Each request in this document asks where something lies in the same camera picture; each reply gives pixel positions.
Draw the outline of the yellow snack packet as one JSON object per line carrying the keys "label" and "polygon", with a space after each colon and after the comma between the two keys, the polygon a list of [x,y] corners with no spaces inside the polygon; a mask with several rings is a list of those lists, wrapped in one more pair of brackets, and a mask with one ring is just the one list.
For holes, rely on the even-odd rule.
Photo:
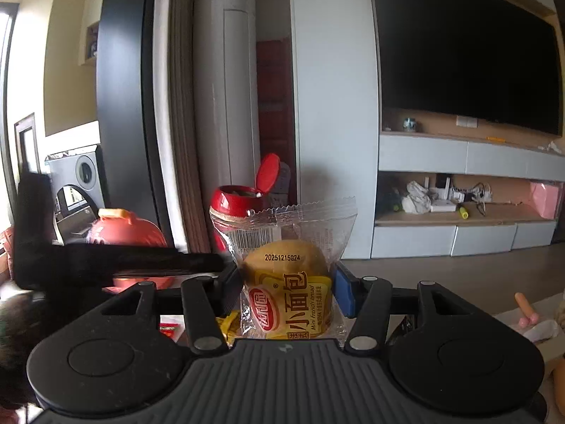
{"label": "yellow snack packet", "polygon": [[240,336],[240,312],[234,309],[225,318],[217,317],[216,322],[227,345],[231,347],[234,341]]}

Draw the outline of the red lidded canister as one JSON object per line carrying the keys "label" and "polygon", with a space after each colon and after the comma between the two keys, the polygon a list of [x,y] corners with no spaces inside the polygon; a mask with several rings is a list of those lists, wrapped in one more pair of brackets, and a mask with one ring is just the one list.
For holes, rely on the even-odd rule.
{"label": "red lidded canister", "polygon": [[275,186],[280,170],[281,158],[276,153],[268,153],[261,161],[254,187],[225,185],[214,191],[209,214],[214,227],[214,245],[219,252],[228,251],[221,233],[230,231],[231,223],[240,223],[249,211],[260,212],[268,207],[268,194]]}

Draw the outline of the white TV cabinet shelf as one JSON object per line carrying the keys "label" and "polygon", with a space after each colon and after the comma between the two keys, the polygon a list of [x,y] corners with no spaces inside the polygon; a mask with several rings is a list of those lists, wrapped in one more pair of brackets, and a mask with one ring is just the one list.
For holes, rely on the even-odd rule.
{"label": "white TV cabinet shelf", "polygon": [[373,258],[464,257],[544,247],[564,226],[528,205],[530,181],[564,184],[564,134],[386,107]]}

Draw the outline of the pink toy pet carrier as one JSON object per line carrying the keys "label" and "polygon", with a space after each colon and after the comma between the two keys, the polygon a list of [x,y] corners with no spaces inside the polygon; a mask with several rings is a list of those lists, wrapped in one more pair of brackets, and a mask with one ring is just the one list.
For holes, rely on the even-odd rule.
{"label": "pink toy pet carrier", "polygon": [[88,243],[167,247],[161,230],[147,219],[123,209],[99,209],[88,232]]}

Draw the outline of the white standing air conditioner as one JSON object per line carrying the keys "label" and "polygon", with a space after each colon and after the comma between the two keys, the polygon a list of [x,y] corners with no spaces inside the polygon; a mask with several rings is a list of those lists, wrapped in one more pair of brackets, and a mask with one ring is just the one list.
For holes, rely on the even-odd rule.
{"label": "white standing air conditioner", "polygon": [[202,199],[254,186],[261,163],[255,0],[195,0],[195,128]]}

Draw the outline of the yellow mini bread packet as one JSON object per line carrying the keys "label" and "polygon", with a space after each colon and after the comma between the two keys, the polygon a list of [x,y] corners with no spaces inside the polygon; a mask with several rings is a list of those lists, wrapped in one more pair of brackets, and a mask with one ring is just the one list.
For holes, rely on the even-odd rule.
{"label": "yellow mini bread packet", "polygon": [[344,338],[336,265],[357,216],[355,198],[270,208],[242,218],[218,211],[210,216],[243,281],[242,337]]}

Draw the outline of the black television screen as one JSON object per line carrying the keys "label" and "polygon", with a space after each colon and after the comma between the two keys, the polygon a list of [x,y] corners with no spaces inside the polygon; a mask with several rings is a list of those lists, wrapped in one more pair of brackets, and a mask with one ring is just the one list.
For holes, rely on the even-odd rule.
{"label": "black television screen", "polygon": [[505,0],[375,0],[383,104],[558,135],[551,24]]}

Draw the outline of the pink bag on shelf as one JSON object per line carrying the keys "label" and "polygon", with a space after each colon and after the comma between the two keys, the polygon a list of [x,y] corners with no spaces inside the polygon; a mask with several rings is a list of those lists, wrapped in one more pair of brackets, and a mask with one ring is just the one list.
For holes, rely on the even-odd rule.
{"label": "pink bag on shelf", "polygon": [[530,181],[528,205],[542,218],[557,218],[564,184],[562,182]]}

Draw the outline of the red snack packet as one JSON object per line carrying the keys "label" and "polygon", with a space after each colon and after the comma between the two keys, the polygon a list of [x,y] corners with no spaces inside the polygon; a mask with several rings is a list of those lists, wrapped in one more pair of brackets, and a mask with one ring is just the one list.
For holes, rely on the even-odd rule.
{"label": "red snack packet", "polygon": [[181,334],[181,325],[176,323],[161,323],[159,324],[159,329],[162,334],[171,339],[178,338]]}

